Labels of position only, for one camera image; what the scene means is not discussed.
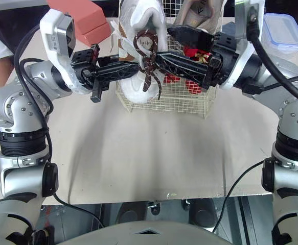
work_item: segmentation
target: shoe tongue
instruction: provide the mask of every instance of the shoe tongue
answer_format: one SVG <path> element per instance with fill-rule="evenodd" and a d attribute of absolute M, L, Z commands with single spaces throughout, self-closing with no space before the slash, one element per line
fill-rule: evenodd
<path fill-rule="evenodd" d="M 149 51 L 153 51 L 153 40 L 150 35 L 144 34 L 139 37 L 140 44 L 143 48 Z"/>
<path fill-rule="evenodd" d="M 211 17 L 211 10 L 207 4 L 202 2 L 196 2 L 191 6 L 184 20 L 185 25 L 198 27 Z"/>

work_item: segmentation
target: white wire mesh basket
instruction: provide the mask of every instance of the white wire mesh basket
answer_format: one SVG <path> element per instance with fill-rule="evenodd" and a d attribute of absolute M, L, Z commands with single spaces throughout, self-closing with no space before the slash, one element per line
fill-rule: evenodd
<path fill-rule="evenodd" d="M 166 22 L 170 26 L 176 19 L 182 0 L 163 0 L 163 3 Z M 183 47 L 172 36 L 168 35 L 167 40 L 170 51 L 183 53 Z M 117 82 L 116 94 L 129 112 L 133 109 L 148 109 L 198 114 L 206 118 L 217 96 L 217 87 L 203 92 L 194 82 L 173 75 L 171 77 L 172 80 L 165 78 L 162 83 L 160 100 L 155 98 L 146 104 L 132 103 L 124 96 L 120 81 Z"/>

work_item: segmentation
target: floor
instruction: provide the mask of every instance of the floor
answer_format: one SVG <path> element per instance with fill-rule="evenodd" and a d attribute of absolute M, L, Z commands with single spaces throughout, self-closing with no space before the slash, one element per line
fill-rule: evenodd
<path fill-rule="evenodd" d="M 224 198 L 214 199 L 217 215 L 220 215 Z M 239 198 L 230 198 L 227 204 L 224 217 L 218 228 L 218 235 L 233 244 L 263 244 L 271 245 L 272 223 L 272 196 L 248 197 L 250 212 L 255 231 L 254 242 L 247 243 L 245 229 L 240 212 Z M 78 205 L 78 207 L 102 215 L 103 223 L 106 226 L 114 225 L 121 203 L 105 205 Z M 161 203 L 159 215 L 147 211 L 146 220 L 149 221 L 175 221 L 188 223 L 189 212 L 184 211 L 181 200 L 170 200 Z M 52 225 L 55 227 L 55 243 L 61 243 L 73 237 L 80 236 L 98 228 L 98 224 L 92 217 L 63 206 L 45 206 L 41 212 L 37 229 Z"/>

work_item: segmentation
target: shoe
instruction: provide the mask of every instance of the shoe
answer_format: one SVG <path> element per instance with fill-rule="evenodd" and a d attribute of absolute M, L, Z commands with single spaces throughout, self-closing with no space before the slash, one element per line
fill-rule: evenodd
<path fill-rule="evenodd" d="M 140 71 L 121 81 L 126 98 L 144 104 L 160 96 L 165 74 L 154 67 L 156 52 L 168 50 L 166 17 L 160 0 L 124 0 L 118 30 L 121 61 L 138 62 Z"/>
<path fill-rule="evenodd" d="M 227 0 L 185 0 L 174 25 L 189 25 L 215 34 L 221 29 L 226 2 Z"/>

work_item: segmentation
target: table surface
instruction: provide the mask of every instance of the table surface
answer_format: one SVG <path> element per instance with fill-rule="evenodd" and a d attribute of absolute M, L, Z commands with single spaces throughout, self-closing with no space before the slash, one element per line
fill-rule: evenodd
<path fill-rule="evenodd" d="M 110 38 L 101 42 L 100 56 L 118 52 L 117 45 L 111 53 L 110 47 Z M 86 48 L 77 42 L 75 50 Z M 26 57 L 47 59 L 39 32 Z M 298 53 L 290 61 L 298 65 Z M 239 89 L 219 89 L 203 120 L 173 112 L 129 113 L 115 87 L 103 93 L 99 104 L 78 94 L 54 101 L 49 127 L 52 160 L 59 167 L 57 193 L 63 200 L 85 204 L 221 197 L 248 167 L 271 154 L 278 118 Z M 233 195 L 265 194 L 260 183 L 258 167 Z M 53 198 L 44 203 L 57 204 Z"/>

